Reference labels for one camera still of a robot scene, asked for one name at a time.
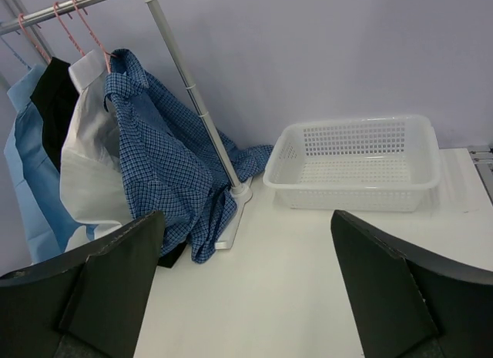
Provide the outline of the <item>pink hanger of white shirt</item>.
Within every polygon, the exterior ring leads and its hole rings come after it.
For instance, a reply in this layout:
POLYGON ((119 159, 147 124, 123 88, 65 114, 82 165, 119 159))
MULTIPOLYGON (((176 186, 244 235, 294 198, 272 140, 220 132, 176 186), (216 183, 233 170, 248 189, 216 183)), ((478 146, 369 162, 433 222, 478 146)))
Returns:
POLYGON ((78 42, 74 39, 72 33, 69 31, 68 27, 66 26, 66 24, 62 20, 61 15, 59 14, 59 3, 54 2, 52 9, 53 9, 53 12, 55 14, 56 19, 59 21, 59 24, 62 26, 63 30, 67 34, 69 41, 74 45, 74 47, 76 48, 76 50, 80 53, 80 55, 82 57, 85 56, 86 55, 85 52, 82 50, 82 48, 80 47, 78 42))

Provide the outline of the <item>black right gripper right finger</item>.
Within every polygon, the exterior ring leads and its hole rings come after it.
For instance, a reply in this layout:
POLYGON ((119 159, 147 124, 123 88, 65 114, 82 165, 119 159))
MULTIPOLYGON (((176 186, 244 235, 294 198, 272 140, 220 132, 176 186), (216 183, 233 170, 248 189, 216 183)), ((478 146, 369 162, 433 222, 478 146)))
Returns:
POLYGON ((342 210, 330 231, 366 357, 490 357, 492 273, 342 210))

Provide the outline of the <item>blue checked shirt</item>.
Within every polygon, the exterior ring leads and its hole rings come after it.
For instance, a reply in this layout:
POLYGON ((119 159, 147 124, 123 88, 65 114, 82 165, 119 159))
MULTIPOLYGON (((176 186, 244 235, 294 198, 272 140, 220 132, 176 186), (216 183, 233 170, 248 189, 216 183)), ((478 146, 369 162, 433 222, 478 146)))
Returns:
POLYGON ((122 184, 132 217, 163 212, 162 256, 188 243, 192 261, 206 262, 237 205, 199 116, 128 49, 112 53, 105 101, 116 110, 122 184))

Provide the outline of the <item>white shirt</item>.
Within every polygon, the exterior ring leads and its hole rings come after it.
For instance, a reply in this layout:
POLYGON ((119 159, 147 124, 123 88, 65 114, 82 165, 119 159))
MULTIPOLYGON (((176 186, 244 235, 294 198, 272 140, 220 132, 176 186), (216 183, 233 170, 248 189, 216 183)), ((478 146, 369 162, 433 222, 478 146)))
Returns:
POLYGON ((103 106, 107 76, 103 55, 92 50, 69 66, 69 75, 79 98, 62 146, 60 199, 81 226, 66 251, 132 220, 122 184, 116 111, 103 106))

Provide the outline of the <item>aluminium frame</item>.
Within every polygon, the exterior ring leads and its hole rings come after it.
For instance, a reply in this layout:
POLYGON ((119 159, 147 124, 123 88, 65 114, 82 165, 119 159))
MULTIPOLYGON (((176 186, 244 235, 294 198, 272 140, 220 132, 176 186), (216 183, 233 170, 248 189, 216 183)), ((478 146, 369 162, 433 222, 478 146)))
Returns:
POLYGON ((469 146, 468 151, 486 193, 493 202, 493 149, 492 144, 469 146))

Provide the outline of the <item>pink hanger of checked shirt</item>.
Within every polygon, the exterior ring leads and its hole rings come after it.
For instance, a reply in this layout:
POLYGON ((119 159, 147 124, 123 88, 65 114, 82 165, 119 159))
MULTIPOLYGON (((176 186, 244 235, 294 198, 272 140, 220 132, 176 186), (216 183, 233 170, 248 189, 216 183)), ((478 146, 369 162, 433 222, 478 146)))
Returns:
POLYGON ((104 60, 105 60, 107 72, 110 73, 111 72, 111 58, 112 58, 112 54, 106 50, 106 48, 104 47, 104 45, 99 41, 98 37, 96 36, 96 34, 94 33, 94 31, 92 30, 92 28, 89 25, 89 23, 86 21, 86 16, 88 15, 88 12, 86 11, 86 9, 85 8, 81 8, 79 6, 79 1, 78 0, 72 0, 72 4, 73 4, 73 7, 74 7, 77 15, 80 17, 83 25, 89 31, 90 36, 92 37, 92 39, 94 40, 94 42, 98 45, 98 47, 101 49, 101 51, 103 53, 104 60))

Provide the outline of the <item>white clothes rack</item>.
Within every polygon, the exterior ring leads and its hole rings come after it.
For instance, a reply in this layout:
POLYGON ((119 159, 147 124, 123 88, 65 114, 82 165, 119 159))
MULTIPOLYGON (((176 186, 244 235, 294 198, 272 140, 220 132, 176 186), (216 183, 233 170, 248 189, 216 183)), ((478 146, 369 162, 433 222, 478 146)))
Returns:
MULTIPOLYGON (((48 21, 57 16, 57 14, 64 15, 74 12, 78 9, 88 8, 89 6, 99 4, 100 2, 106 2, 108 0, 68 0, 52 7, 44 8, 31 14, 23 15, 21 18, 15 18, 10 22, 3 22, 1 24, 1 33, 8 34, 15 32, 19 29, 38 25, 42 22, 48 21)), ((253 197, 253 192, 250 188, 251 180, 247 179, 245 182, 241 182, 239 176, 233 167, 230 157, 227 154, 226 147, 223 144, 220 134, 213 123, 212 117, 203 101, 200 91, 196 86, 191 72, 187 69, 186 63, 183 59, 183 55, 179 50, 179 46, 173 36, 173 32, 166 20, 166 16, 160 6, 158 0, 143 0, 146 3, 150 13, 159 29, 160 35, 163 37, 163 41, 168 48, 168 51, 175 63, 176 69, 183 80, 185 89, 189 95, 190 100, 196 110, 196 113, 201 118, 202 123, 210 137, 216 154, 223 166, 223 169, 230 181, 230 192, 234 198, 237 209, 233 218, 230 220, 219 239, 216 241, 215 248, 218 250, 231 249, 236 238, 237 231, 240 226, 240 220, 243 215, 244 206, 253 197)))

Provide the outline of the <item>light blue shirt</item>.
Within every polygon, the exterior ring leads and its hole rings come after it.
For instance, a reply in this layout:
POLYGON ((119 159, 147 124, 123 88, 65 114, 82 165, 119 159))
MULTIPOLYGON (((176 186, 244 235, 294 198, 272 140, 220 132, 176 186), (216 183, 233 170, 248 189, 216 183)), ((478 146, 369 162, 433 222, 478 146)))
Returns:
POLYGON ((44 71, 34 65, 7 91, 16 117, 4 155, 33 263, 89 243, 96 229, 76 222, 62 204, 59 172, 42 146, 43 121, 30 96, 44 71))

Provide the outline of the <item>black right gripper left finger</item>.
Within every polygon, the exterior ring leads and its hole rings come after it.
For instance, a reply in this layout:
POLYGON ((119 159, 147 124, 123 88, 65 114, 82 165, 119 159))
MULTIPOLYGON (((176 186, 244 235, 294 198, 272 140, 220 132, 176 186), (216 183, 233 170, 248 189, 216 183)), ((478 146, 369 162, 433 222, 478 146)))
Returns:
POLYGON ((150 212, 109 235, 1 277, 3 357, 131 357, 165 218, 150 212))

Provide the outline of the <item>pink hanger of black shirt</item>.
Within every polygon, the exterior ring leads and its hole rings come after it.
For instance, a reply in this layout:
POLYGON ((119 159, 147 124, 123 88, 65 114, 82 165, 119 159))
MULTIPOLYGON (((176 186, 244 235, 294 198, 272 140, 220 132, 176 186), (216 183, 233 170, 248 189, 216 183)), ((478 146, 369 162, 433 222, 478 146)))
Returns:
POLYGON ((22 32, 24 33, 24 35, 34 45, 34 47, 37 50, 37 52, 40 54, 40 56, 45 60, 45 63, 48 65, 51 62, 51 57, 44 50, 44 48, 41 47, 41 45, 39 43, 37 43, 37 41, 35 40, 35 38, 25 28, 25 26, 24 26, 24 14, 23 13, 19 13, 18 14, 18 17, 17 17, 17 20, 18 20, 18 25, 19 25, 20 29, 22 30, 22 32))

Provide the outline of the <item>white plastic basket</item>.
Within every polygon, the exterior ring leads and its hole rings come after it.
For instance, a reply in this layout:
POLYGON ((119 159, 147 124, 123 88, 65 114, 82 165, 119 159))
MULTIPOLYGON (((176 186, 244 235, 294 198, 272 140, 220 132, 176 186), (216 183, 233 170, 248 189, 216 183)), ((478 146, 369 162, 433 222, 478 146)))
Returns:
POLYGON ((421 115, 293 124, 263 183, 292 209, 413 212, 441 180, 434 128, 421 115))

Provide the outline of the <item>black shirt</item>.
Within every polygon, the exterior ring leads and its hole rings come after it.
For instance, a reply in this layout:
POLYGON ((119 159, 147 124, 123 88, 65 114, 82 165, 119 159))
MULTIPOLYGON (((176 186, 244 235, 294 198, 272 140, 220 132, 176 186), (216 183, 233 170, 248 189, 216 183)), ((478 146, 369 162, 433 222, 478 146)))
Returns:
POLYGON ((62 147, 79 93, 69 75, 68 62, 53 57, 30 99, 42 117, 42 145, 60 172, 62 147))

